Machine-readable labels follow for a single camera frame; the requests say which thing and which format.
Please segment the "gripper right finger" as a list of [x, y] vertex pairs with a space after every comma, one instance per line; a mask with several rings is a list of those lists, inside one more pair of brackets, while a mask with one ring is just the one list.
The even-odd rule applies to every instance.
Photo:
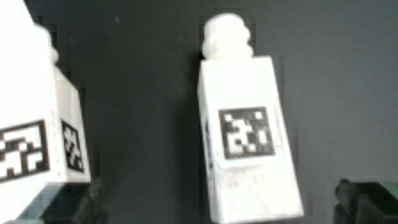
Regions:
[[398, 224], [398, 182], [340, 181], [334, 224]]

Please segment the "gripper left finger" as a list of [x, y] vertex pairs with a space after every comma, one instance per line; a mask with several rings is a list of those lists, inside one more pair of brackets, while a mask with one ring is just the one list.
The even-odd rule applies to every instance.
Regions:
[[109, 224], [102, 181], [48, 184], [16, 224]]

